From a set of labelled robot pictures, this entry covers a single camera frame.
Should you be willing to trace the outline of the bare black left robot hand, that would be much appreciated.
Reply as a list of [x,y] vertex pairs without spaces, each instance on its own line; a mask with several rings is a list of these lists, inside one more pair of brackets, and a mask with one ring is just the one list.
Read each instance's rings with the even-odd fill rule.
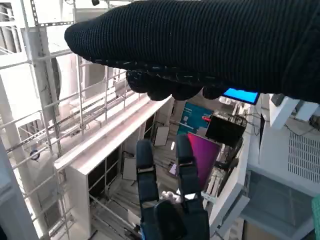
[[145,240],[208,240],[208,213],[203,208],[196,158],[187,135],[176,140],[180,202],[160,199],[152,145],[136,143],[136,180],[141,212],[140,229]]

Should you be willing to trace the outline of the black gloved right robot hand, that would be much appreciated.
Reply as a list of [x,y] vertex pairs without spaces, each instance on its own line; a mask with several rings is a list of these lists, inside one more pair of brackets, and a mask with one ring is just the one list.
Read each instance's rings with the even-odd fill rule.
[[229,89],[320,101],[317,0],[142,0],[69,26],[70,50],[154,101]]

